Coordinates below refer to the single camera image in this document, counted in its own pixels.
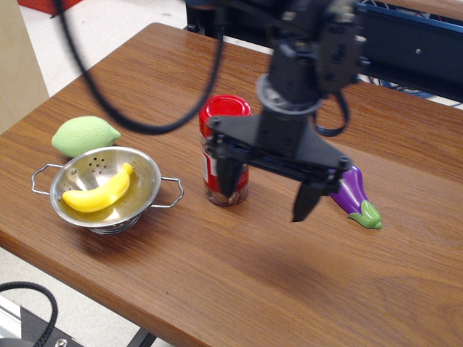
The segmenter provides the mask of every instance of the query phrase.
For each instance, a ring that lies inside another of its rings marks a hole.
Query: glass jar
[[[212,130],[208,127],[208,120],[214,116],[238,116],[251,115],[251,107],[239,96],[216,95],[209,98],[200,110],[200,142],[203,149],[204,187],[205,195],[211,201],[220,206],[235,205],[243,201],[249,190],[249,167],[244,164],[238,185],[231,197],[222,194],[218,185],[216,159],[208,152],[206,140],[212,137]]]

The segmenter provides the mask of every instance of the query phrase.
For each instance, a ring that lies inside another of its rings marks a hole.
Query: colander handle
[[[180,181],[180,179],[173,179],[171,177],[161,177],[161,179],[163,179],[164,181],[175,181],[177,183],[177,185],[179,186],[180,195],[170,205],[150,205],[150,207],[173,208],[173,206],[175,206],[175,204],[177,204],[178,201],[183,198],[184,191],[183,191],[183,187],[182,187],[182,181]]]
[[[40,173],[42,172],[43,170],[45,170],[46,168],[48,167],[52,167],[52,168],[62,168],[63,165],[57,165],[57,164],[45,164],[42,168],[39,168],[36,172],[33,173],[33,175],[30,177],[30,181],[32,183],[32,191],[34,193],[37,193],[37,194],[42,194],[42,195],[50,195],[49,192],[44,192],[43,190],[38,190],[35,188],[35,177]]]

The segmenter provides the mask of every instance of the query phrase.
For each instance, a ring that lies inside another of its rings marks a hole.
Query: metal colander
[[[133,167],[129,189],[118,201],[103,210],[83,213],[74,210],[61,196],[67,190],[91,190],[105,184],[122,170],[122,164]],[[48,167],[60,168],[51,182],[50,192],[35,188],[35,177]],[[170,205],[152,205],[161,180],[176,181],[179,196]],[[148,207],[171,208],[183,197],[179,179],[161,177],[155,161],[139,150],[128,147],[103,147],[83,153],[63,166],[46,164],[31,177],[32,191],[50,196],[55,212],[76,226],[89,228],[98,234],[116,234],[135,224]]]

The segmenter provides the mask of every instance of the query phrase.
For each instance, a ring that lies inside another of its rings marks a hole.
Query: red lid
[[[246,100],[235,95],[216,95],[209,98],[200,111],[200,131],[204,137],[210,137],[212,131],[208,128],[208,120],[214,116],[251,115],[251,107]]]

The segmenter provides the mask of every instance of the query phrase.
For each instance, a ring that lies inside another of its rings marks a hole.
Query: toy lime
[[[112,146],[121,137],[107,121],[96,116],[82,116],[64,122],[51,139],[51,144],[69,157],[88,150]]]

